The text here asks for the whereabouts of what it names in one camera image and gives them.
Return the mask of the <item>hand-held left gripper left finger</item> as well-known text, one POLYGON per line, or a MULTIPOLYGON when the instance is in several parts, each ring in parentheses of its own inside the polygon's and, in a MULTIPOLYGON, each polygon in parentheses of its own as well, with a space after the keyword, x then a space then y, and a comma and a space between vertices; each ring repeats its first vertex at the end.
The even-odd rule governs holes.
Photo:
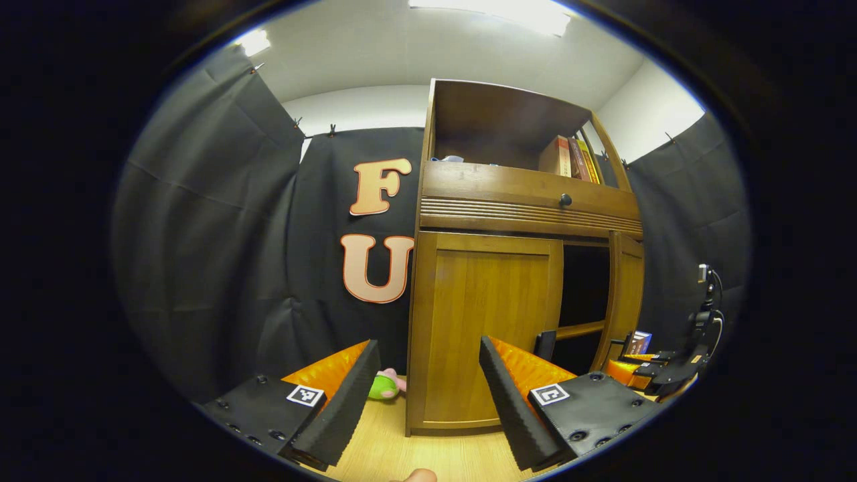
POLYGON ((288 376, 257 374, 198 408, 249 445, 324 472, 351 442, 379 369, 368 339, 288 376))

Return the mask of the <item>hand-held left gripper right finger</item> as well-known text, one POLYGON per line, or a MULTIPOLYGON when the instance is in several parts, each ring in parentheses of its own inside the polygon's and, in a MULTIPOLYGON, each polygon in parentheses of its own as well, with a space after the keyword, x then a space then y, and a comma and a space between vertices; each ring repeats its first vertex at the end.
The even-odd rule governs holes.
POLYGON ((479 363, 522 470, 551 469, 598 452, 665 409, 604 372, 576 376, 487 335, 479 363))

